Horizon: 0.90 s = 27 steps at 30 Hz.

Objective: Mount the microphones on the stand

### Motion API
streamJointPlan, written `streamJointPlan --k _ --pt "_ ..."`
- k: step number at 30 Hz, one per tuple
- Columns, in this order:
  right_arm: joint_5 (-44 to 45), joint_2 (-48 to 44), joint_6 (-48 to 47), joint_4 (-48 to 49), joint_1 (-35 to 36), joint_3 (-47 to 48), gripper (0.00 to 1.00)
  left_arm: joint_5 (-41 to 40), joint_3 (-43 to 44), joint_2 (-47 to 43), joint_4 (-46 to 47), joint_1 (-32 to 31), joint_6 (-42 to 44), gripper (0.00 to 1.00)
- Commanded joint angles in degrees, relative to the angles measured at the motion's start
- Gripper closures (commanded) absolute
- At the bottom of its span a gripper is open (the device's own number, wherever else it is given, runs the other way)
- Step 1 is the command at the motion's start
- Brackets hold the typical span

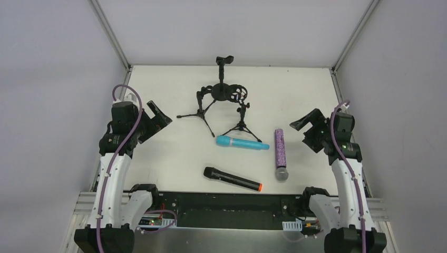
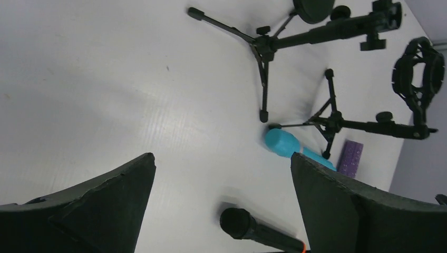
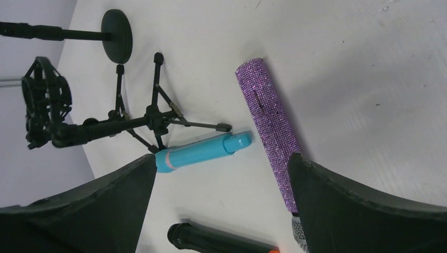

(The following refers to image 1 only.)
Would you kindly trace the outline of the purple glitter microphone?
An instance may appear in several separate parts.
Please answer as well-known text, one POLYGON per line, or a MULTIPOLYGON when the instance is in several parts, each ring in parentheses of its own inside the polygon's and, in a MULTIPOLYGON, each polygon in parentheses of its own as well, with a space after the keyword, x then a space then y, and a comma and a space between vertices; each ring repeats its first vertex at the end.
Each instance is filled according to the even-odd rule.
POLYGON ((276 129, 275 135, 275 176, 278 181, 286 181, 288 179, 286 149, 283 129, 276 129))

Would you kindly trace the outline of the tripod shock mount stand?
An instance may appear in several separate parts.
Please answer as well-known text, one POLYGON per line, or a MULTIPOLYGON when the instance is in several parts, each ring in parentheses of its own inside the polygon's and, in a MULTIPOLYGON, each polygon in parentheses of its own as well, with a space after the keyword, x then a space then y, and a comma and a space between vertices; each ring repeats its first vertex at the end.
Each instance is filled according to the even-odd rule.
POLYGON ((227 98, 229 102, 232 103, 238 103, 239 108, 237 109, 237 112, 240 114, 240 120, 239 122, 231 129, 229 129, 227 132, 223 133, 222 135, 227 135, 228 133, 232 131, 242 131, 251 134, 258 142, 262 142, 261 139, 259 139, 255 134, 253 134, 247 127, 245 123, 245 115, 248 108, 250 108, 250 103, 245 103, 245 99, 248 96, 247 89, 239 84, 232 84, 229 85, 227 88, 227 98))

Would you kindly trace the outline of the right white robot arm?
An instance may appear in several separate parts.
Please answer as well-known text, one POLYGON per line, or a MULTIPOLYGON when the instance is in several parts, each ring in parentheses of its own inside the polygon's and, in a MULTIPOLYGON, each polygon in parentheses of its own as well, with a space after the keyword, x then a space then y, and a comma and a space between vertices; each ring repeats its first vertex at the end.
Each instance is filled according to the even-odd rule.
POLYGON ((324 151, 336 179, 339 207, 335 208, 322 188, 308 187, 300 201, 316 216, 325 235, 325 252, 383 252, 386 235, 377 231, 362 185, 362 153, 351 141, 355 126, 352 115, 337 109, 326 118, 313 109, 290 126, 304 133, 303 143, 318 153, 324 151))

